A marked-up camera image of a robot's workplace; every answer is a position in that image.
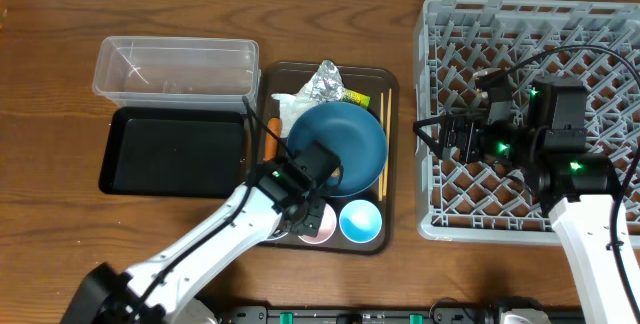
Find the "orange carrot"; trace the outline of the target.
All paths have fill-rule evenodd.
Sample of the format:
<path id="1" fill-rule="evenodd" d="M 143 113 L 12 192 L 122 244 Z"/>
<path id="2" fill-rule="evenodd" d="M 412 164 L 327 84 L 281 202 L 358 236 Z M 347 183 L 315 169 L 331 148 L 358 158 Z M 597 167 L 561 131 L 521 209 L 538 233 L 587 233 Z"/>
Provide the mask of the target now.
<path id="1" fill-rule="evenodd" d="M 269 131 L 266 134 L 265 138 L 265 146 L 264 146 L 264 155 L 263 160 L 269 161 L 274 159 L 278 154 L 278 138 L 280 137 L 282 123 L 281 120 L 277 117 L 272 117 L 268 123 L 267 127 Z"/>

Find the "pink cup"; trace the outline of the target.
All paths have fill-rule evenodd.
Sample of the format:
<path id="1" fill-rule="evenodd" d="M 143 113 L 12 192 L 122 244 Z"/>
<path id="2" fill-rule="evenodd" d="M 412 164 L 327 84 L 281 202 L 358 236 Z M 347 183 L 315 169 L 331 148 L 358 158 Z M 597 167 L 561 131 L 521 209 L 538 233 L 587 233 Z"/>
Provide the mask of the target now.
<path id="1" fill-rule="evenodd" d="M 335 210 L 329 204 L 326 204 L 317 235 L 315 237 L 303 235 L 299 236 L 299 239 L 311 245 L 322 244 L 333 236 L 337 223 L 338 219 Z"/>

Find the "white napkin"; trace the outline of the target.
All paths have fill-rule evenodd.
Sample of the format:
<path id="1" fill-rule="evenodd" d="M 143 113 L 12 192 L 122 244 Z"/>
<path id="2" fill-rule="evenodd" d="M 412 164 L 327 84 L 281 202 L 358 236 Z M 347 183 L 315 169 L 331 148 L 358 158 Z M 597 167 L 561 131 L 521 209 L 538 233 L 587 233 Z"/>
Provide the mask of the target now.
<path id="1" fill-rule="evenodd" d="M 312 88 L 304 86 L 296 94 L 274 93 L 271 98 L 279 104 L 279 114 L 281 120 L 282 138 L 289 136 L 289 133 L 297 119 L 309 109 L 319 104 L 319 101 L 311 97 Z"/>

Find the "light blue cup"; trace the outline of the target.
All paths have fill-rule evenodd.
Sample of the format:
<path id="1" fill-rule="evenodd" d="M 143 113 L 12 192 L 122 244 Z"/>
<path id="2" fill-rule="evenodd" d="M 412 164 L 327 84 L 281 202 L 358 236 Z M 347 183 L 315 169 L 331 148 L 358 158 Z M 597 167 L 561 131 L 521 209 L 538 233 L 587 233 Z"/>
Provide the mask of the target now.
<path id="1" fill-rule="evenodd" d="M 347 203 L 338 217 L 342 234 L 356 244 L 364 244 L 375 239 L 382 230 L 382 215 L 375 204 L 363 200 Z"/>

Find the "yellow green snack wrapper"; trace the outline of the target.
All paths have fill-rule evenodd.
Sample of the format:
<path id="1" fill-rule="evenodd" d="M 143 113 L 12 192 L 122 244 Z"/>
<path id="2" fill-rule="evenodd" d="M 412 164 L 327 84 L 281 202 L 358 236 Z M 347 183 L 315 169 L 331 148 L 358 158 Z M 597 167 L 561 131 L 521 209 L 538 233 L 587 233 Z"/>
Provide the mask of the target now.
<path id="1" fill-rule="evenodd" d="M 368 109 L 371 98 L 354 90 L 345 89 L 343 91 L 341 101 L 355 104 L 363 109 Z"/>

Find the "aluminium foil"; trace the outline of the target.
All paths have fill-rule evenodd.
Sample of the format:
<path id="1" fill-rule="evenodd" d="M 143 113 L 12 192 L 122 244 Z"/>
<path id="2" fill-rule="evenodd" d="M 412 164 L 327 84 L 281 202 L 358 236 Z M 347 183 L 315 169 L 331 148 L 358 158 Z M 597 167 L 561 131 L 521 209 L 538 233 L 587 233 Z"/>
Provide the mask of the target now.
<path id="1" fill-rule="evenodd" d="M 310 79 L 310 98 L 318 102 L 340 101 L 344 92 L 338 67 L 331 60 L 324 60 Z"/>

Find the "light blue rice bowl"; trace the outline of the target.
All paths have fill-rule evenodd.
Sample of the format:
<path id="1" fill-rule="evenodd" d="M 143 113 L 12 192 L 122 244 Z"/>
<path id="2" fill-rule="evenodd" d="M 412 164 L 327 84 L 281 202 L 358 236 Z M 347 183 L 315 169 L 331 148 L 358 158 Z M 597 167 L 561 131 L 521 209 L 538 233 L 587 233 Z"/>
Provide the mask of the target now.
<path id="1" fill-rule="evenodd" d="M 266 241 L 276 241 L 287 236 L 287 232 L 277 229 L 273 234 L 266 238 Z"/>

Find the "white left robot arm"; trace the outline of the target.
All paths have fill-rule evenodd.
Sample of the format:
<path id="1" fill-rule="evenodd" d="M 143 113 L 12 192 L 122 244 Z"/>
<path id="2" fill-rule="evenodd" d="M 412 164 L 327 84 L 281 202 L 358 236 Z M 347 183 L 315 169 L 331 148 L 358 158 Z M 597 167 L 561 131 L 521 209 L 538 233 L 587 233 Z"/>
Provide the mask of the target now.
<path id="1" fill-rule="evenodd" d="M 317 141 L 252 167 L 211 216 L 168 248 L 116 273 L 102 263 L 81 281 L 65 323 L 174 323 L 226 266 L 281 230 L 317 235 L 340 159 Z"/>

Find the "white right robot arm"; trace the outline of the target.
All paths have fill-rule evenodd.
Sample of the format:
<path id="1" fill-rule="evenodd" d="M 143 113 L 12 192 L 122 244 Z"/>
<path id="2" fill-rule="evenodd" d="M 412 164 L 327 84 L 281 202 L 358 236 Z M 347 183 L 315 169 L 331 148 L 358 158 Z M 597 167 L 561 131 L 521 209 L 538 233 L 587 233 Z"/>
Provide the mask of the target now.
<path id="1" fill-rule="evenodd" d="M 415 134 L 442 160 L 458 150 L 464 163 L 520 170 L 560 239 L 586 322 L 638 322 L 639 264 L 622 206 L 629 182 L 608 156 L 586 148 L 587 89 L 571 78 L 536 79 L 526 122 L 518 126 L 510 120 L 506 83 L 480 88 L 488 113 L 419 120 Z"/>

